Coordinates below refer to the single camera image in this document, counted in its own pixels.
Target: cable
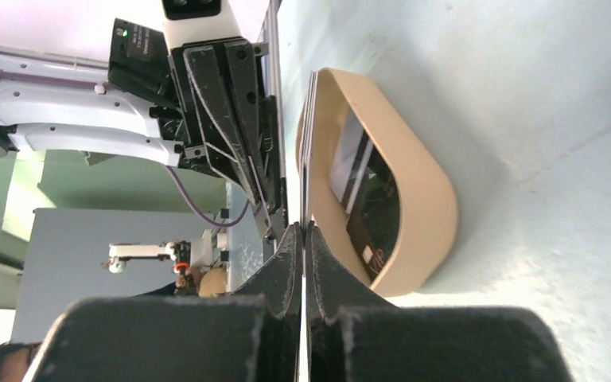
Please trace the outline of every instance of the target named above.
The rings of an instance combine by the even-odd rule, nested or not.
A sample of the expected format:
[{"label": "cable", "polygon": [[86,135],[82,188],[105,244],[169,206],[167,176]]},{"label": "cable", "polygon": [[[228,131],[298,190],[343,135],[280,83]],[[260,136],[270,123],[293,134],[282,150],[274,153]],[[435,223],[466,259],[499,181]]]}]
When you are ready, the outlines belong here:
[{"label": "cable", "polygon": [[247,200],[247,203],[245,203],[244,208],[242,212],[240,213],[240,216],[238,216],[235,220],[229,223],[220,223],[218,221],[214,221],[213,219],[208,218],[207,215],[205,215],[204,212],[202,212],[202,210],[200,210],[198,206],[195,203],[193,203],[193,200],[191,199],[189,193],[186,192],[186,188],[184,187],[184,184],[181,183],[181,179],[179,179],[179,177],[177,176],[177,173],[174,172],[174,169],[170,166],[164,166],[164,167],[165,167],[165,170],[167,170],[167,173],[169,173],[170,177],[174,181],[174,184],[177,186],[177,189],[179,190],[181,197],[184,198],[184,201],[186,202],[186,204],[189,205],[191,210],[193,210],[193,212],[196,213],[202,220],[210,223],[211,225],[217,228],[230,228],[230,227],[237,225],[243,219],[244,214],[247,213],[247,210],[249,209],[249,200]]}]

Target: beige container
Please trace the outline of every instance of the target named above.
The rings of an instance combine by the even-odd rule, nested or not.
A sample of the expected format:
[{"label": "beige container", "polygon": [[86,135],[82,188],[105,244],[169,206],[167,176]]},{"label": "beige container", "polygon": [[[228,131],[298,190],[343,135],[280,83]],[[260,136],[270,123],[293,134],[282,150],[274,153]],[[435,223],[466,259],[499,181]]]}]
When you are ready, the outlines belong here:
[{"label": "beige container", "polygon": [[[401,216],[395,249],[371,282],[346,231],[346,213],[329,187],[348,111],[356,114],[395,175]],[[310,200],[317,226],[333,255],[362,283],[383,297],[417,290],[448,255],[457,230],[453,186],[439,164],[366,76],[324,68],[317,98],[310,162]],[[301,147],[303,115],[297,147]]]}]

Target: brown object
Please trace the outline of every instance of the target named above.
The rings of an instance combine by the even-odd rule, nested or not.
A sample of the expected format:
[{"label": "brown object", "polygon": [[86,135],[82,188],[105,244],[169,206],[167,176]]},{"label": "brown object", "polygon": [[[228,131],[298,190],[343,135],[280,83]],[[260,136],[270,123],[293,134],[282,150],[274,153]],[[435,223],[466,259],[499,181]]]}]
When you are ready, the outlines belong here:
[{"label": "brown object", "polygon": [[202,276],[198,295],[216,297],[226,293],[226,267],[213,268]]},{"label": "brown object", "polygon": [[[346,231],[346,213],[329,187],[329,172],[348,111],[356,114],[395,176],[401,208],[395,250],[371,283]],[[304,115],[298,126],[301,147]],[[297,153],[297,163],[301,154]],[[414,132],[366,76],[323,68],[310,160],[313,218],[333,255],[362,283],[383,297],[418,289],[448,255],[457,231],[453,186]]]}]

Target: person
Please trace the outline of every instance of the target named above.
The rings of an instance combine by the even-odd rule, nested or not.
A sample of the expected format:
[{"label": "person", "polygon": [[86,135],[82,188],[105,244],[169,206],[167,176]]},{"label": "person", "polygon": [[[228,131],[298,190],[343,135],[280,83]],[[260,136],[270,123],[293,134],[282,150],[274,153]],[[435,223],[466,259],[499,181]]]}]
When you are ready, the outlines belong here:
[{"label": "person", "polygon": [[[203,282],[204,274],[196,269],[189,268],[186,271],[187,275],[193,278],[193,282],[196,286],[196,290],[200,291],[200,285]],[[214,269],[209,272],[211,276],[215,274]],[[145,294],[138,294],[135,297],[140,296],[173,296],[177,291],[177,288],[181,288],[184,285],[184,276],[178,276],[177,281],[170,283],[162,288],[152,290]],[[34,343],[10,343],[0,345],[0,382],[22,382],[25,378],[25,374],[32,364],[32,361],[38,349],[41,347],[40,342]]]}]

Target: purple cable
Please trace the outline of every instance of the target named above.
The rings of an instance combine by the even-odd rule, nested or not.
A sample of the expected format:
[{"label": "purple cable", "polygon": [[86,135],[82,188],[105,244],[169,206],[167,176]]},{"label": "purple cable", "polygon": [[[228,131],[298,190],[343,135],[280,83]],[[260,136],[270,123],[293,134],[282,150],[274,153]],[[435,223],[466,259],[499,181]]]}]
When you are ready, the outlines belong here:
[{"label": "purple cable", "polygon": [[172,167],[169,166],[165,166],[165,170],[167,170],[167,172],[169,173],[170,177],[172,177],[172,180],[174,181],[174,184],[177,186],[177,189],[179,190],[179,193],[181,194],[181,196],[184,198],[184,201],[186,201],[186,204],[189,205],[189,207],[204,221],[210,223],[211,225],[218,227],[218,228],[230,228],[233,227],[235,225],[237,225],[244,217],[244,214],[247,212],[247,210],[249,209],[249,201],[247,201],[247,203],[245,203],[243,211],[240,213],[240,216],[238,216],[234,221],[231,221],[230,223],[220,223],[218,221],[214,221],[210,218],[208,218],[204,212],[202,212],[198,206],[193,203],[193,200],[191,200],[191,197],[189,195],[188,192],[186,192],[186,188],[184,187],[184,184],[181,183],[181,179],[179,179],[179,177],[177,176],[177,173],[174,172],[174,169]]}]

